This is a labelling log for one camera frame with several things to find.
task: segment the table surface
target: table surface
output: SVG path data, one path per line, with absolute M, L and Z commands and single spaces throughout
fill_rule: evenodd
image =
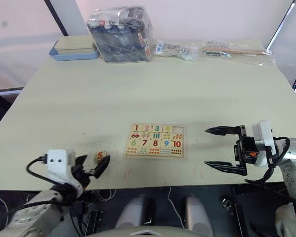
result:
M 50 188 L 25 167 L 48 149 L 63 148 L 77 155 L 111 153 L 109 167 L 90 189 L 244 183 L 243 176 L 204 164 L 235 164 L 236 137 L 204 130 L 244 124 L 250 135 L 251 124 L 263 119 L 274 136 L 296 137 L 296 95 L 276 66 L 208 58 L 130 64 L 49 58 L 0 122 L 0 190 Z M 125 159 L 133 122 L 183 125 L 187 159 Z M 33 170 L 47 171 L 43 164 Z M 247 178 L 261 178 L 265 171 L 248 165 Z M 282 181 L 279 168 L 270 181 Z

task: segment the blue plastic container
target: blue plastic container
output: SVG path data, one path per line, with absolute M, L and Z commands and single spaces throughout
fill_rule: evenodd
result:
M 99 51 L 96 50 L 92 53 L 82 53 L 82 54 L 58 54 L 57 50 L 55 49 L 55 45 L 49 52 L 49 55 L 55 59 L 56 61 L 69 61 L 69 60 L 84 60 L 84 59 L 96 59 L 99 57 Z

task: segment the clear plastic bag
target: clear plastic bag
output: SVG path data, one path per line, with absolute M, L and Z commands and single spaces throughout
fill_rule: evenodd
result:
M 98 9 L 91 14 L 86 24 L 106 62 L 151 60 L 152 25 L 144 7 Z
M 201 54 L 206 57 L 228 59 L 231 61 L 271 66 L 275 64 L 272 52 L 258 50 L 249 45 L 234 44 L 223 41 L 207 41 L 201 46 Z
M 158 56 L 176 56 L 186 61 L 197 62 L 200 58 L 199 46 L 195 44 L 186 45 L 158 40 L 153 51 Z

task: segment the number puzzle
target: number puzzle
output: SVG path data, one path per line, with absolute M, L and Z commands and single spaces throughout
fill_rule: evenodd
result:
M 125 157 L 184 157 L 183 126 L 134 123 L 128 136 Z

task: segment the wooden block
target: wooden block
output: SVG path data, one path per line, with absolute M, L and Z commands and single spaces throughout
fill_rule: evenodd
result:
M 149 147 L 138 147 L 138 155 L 149 155 Z
M 172 132 L 172 126 L 162 126 L 162 132 L 165 133 L 165 132 L 168 132 L 168 133 L 171 133 Z
M 172 157 L 183 157 L 183 151 L 182 149 L 171 149 L 171 156 Z
M 161 148 L 171 148 L 171 140 L 161 140 Z
M 151 124 L 143 124 L 142 132 L 152 132 L 152 125 Z
M 160 132 L 152 132 L 151 133 L 151 139 L 160 139 L 161 133 Z
M 141 139 L 139 146 L 140 147 L 150 147 L 150 140 L 149 139 Z
M 150 140 L 151 139 L 151 132 L 142 132 L 141 136 L 140 136 L 140 139 L 148 139 L 148 140 Z
M 142 131 L 142 125 L 141 124 L 134 124 L 132 131 L 133 132 L 141 132 Z
M 130 133 L 130 136 L 129 136 L 129 139 L 132 139 L 132 138 L 138 138 L 138 139 L 140 139 L 140 137 L 141 137 L 141 132 L 131 132 Z
M 182 141 L 183 140 L 183 135 L 182 134 L 177 134 L 177 133 L 172 133 L 171 138 L 172 138 L 172 141 Z
M 127 155 L 137 155 L 138 153 L 138 147 L 127 147 L 126 154 Z
M 172 149 L 182 149 L 183 141 L 171 141 Z
M 99 151 L 94 154 L 93 160 L 99 163 L 103 157 L 106 157 L 108 152 L 106 151 Z
M 162 140 L 171 140 L 171 134 L 170 133 L 162 133 L 161 139 Z
M 161 139 L 152 139 L 150 147 L 161 147 Z
M 153 125 L 152 126 L 152 131 L 153 132 L 162 132 L 162 125 L 158 125 L 158 124 Z
M 150 147 L 149 148 L 149 155 L 150 156 L 159 156 L 160 155 L 160 148 L 158 147 Z
M 132 138 L 132 139 L 129 139 L 129 142 L 128 142 L 128 147 L 138 147 L 140 145 L 140 139 L 138 138 Z
M 162 148 L 160 149 L 160 156 L 170 157 L 171 156 L 171 148 Z

